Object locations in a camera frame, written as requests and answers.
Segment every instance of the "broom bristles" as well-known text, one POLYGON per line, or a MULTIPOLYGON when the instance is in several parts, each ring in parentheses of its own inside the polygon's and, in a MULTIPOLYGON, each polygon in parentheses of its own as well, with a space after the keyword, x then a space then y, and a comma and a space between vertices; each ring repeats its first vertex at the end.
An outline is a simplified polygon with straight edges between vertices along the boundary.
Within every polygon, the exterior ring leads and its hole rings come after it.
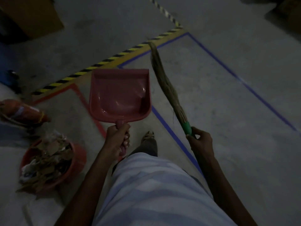
POLYGON ((160 55, 158 53, 157 47, 153 42, 149 43, 151 48, 151 63, 153 66, 153 70, 155 72, 158 83, 167 97, 169 103, 173 107, 176 117, 178 118, 180 124, 184 124, 187 122, 186 114, 180 105, 178 94, 175 88, 172 86, 170 80, 165 74, 160 55))

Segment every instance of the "broom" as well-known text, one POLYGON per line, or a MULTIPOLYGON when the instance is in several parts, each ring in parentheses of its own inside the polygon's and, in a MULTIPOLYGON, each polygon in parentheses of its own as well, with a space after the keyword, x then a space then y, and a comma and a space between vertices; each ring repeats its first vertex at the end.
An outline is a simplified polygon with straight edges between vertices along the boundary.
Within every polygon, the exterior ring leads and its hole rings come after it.
POLYGON ((149 46, 151 48, 151 58, 150 58, 151 64, 153 66, 153 70, 155 72, 158 83, 163 93, 167 97, 170 105, 172 106, 175 115, 182 126, 184 133, 186 135, 188 134, 196 138, 195 135, 192 134, 191 126, 187 120, 187 116, 182 106, 180 105, 178 94, 165 74, 156 45, 153 42, 149 42, 149 46))

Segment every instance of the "red dustpan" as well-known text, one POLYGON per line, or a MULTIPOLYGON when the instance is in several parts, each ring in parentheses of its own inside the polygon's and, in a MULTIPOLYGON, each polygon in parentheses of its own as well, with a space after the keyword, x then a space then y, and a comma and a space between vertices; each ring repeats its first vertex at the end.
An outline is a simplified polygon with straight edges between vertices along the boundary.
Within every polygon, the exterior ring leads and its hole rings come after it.
MULTIPOLYGON (((117 129, 144 119, 151 112, 148 69, 95 69, 89 106, 93 118, 115 123, 117 129)), ((125 149, 121 150, 120 155, 125 155, 125 149)))

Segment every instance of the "hand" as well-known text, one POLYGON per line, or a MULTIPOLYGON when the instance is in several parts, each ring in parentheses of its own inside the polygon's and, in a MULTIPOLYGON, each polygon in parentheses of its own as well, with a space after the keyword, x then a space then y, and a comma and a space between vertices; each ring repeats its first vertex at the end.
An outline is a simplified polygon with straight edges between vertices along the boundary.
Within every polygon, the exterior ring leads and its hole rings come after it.
POLYGON ((128 148, 130 144, 130 127, 129 124, 123 124, 120 129, 117 129, 116 125, 108 127, 103 150, 113 161, 118 159, 120 153, 119 147, 121 145, 123 145, 125 149, 128 148))
POLYGON ((198 139, 195 139, 191 135, 186 135, 191 150, 194 152, 194 154, 201 154, 206 159, 214 158, 211 135, 208 132, 199 130, 195 127, 191 128, 193 134, 200 136, 198 139))

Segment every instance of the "white and blue shirt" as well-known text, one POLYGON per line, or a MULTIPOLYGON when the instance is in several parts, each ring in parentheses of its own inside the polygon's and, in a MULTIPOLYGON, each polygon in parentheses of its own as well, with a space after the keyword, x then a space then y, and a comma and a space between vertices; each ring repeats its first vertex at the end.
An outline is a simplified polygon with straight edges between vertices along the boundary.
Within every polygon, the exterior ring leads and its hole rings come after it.
POLYGON ((135 153, 113 173, 94 226, 236 225, 206 191, 169 160, 135 153))

